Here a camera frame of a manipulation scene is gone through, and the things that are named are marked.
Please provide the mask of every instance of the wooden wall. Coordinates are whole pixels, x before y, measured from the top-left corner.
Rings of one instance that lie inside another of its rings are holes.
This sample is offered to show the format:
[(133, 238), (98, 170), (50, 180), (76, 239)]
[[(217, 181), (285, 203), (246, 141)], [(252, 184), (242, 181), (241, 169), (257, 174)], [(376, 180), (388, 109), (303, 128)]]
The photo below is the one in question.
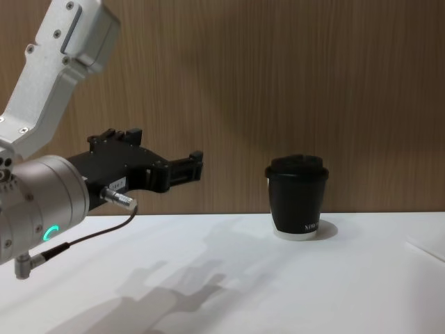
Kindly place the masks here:
[[(202, 181), (138, 193), (144, 213), (266, 212), (264, 168), (296, 152), (330, 169), (325, 211), (445, 210), (445, 1), (107, 4), (117, 49), (40, 154), (109, 127), (170, 159), (204, 150)], [(48, 5), (0, 0), (1, 108)]]

